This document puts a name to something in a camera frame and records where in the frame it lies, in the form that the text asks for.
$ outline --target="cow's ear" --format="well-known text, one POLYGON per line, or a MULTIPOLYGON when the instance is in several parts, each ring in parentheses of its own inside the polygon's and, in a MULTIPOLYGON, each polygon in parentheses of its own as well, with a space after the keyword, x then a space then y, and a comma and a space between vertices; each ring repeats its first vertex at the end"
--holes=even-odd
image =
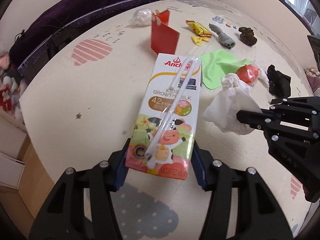
POLYGON ((160 118, 157 118, 157 117, 150 117, 148 118, 148 121, 149 122, 152 122, 152 123, 155 123, 156 126, 159 126, 160 122, 161 122, 161 119, 160 118))
POLYGON ((174 121, 174 124, 175 124, 175 125, 180 125, 180 124, 183 124, 183 121, 181 121, 181 120, 179 120, 179 119, 176 119, 176 120, 174 121))

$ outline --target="white cloth bag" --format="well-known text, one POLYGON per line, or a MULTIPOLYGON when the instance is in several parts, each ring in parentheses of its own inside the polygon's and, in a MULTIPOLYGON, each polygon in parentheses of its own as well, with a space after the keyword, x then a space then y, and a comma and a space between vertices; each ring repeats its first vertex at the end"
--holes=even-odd
POLYGON ((213 122, 222 132, 234 132, 238 135, 251 133, 254 129, 240 123, 236 114, 240 110, 262 113, 260 107, 250 96, 252 87, 244 83, 234 73, 221 78, 222 91, 204 111, 203 117, 213 122))

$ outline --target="purple velvet cover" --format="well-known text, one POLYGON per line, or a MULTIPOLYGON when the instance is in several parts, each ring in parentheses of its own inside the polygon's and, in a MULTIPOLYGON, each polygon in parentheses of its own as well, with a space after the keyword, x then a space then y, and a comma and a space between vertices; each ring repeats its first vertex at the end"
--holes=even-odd
POLYGON ((61 0, 50 9, 46 10, 19 38, 10 49, 11 62, 16 66, 20 66, 18 71, 24 74, 24 66, 33 63, 47 47, 44 41, 50 35, 53 35, 60 28, 67 25, 67 27, 76 27, 84 23, 88 23, 92 17, 99 17, 110 12, 115 12, 117 9, 125 7, 133 8, 147 2, 156 0, 61 0))

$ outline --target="white flower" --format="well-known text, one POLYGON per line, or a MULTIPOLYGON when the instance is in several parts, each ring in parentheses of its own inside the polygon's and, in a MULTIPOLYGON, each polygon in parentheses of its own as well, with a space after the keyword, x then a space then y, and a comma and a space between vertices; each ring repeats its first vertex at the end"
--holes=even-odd
POLYGON ((10 99, 9 90, 3 91, 3 92, 2 92, 2 97, 3 97, 3 101, 4 101, 4 102, 7 101, 7 100, 9 100, 9 99, 10 99))

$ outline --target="green cloth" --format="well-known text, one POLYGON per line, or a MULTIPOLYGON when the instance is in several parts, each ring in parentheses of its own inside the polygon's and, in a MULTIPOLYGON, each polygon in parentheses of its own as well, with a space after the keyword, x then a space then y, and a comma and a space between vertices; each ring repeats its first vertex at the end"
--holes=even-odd
POLYGON ((202 62, 203 83, 209 89, 221 86, 221 78, 229 73, 236 73, 238 68, 252 64, 244 59, 237 61, 231 53, 218 49, 199 57, 202 62))

